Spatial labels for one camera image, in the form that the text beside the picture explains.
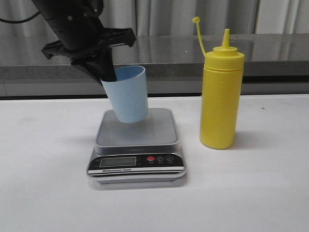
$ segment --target white table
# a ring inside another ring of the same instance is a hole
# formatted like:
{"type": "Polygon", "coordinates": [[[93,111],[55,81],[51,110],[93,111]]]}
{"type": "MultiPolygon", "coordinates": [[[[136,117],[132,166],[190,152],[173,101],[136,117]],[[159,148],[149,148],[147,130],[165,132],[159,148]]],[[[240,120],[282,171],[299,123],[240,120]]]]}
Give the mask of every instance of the white table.
{"type": "Polygon", "coordinates": [[[182,186],[99,188],[86,167],[108,100],[0,101],[0,231],[309,231],[309,95],[242,96],[227,150],[200,143],[200,105],[149,99],[174,112],[182,186]]]}

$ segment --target yellow squeeze bottle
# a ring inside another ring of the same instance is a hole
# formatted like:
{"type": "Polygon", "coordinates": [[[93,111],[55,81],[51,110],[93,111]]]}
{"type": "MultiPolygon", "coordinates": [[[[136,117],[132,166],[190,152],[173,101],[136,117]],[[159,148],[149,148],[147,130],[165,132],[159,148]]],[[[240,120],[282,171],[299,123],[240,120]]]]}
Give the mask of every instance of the yellow squeeze bottle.
{"type": "Polygon", "coordinates": [[[243,76],[244,54],[229,46],[229,29],[225,29],[222,46],[205,52],[199,31],[197,33],[205,56],[200,140],[216,149],[230,147],[234,143],[239,97],[243,76]]]}

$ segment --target blue cup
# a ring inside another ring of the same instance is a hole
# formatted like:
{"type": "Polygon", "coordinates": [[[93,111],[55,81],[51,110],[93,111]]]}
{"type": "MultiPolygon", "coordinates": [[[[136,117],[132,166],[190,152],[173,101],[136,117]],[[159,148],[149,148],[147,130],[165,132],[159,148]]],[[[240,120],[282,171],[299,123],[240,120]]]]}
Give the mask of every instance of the blue cup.
{"type": "Polygon", "coordinates": [[[138,65],[115,69],[117,81],[102,81],[116,117],[123,123],[134,123],[148,115],[145,68],[138,65]]]}

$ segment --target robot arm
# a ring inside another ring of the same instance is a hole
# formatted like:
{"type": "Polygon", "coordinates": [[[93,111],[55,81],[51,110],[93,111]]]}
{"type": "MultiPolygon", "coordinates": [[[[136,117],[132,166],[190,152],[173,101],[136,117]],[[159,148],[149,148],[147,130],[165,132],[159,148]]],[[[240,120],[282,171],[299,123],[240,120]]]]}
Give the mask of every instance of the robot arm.
{"type": "Polygon", "coordinates": [[[112,62],[112,47],[133,46],[132,28],[105,28],[99,15],[103,0],[32,0],[59,38],[47,44],[42,52],[53,56],[67,56],[71,65],[90,75],[98,83],[116,81],[112,62]]]}

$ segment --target kitchen scale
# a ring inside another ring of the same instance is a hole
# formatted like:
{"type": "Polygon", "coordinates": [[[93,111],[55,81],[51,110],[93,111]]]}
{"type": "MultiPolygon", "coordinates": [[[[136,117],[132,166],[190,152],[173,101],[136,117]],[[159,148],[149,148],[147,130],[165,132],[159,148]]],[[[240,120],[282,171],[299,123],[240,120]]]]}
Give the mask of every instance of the kitchen scale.
{"type": "Polygon", "coordinates": [[[186,165],[173,113],[150,108],[145,119],[120,122],[113,110],[104,113],[87,168],[99,183],[172,181],[186,165]]]}

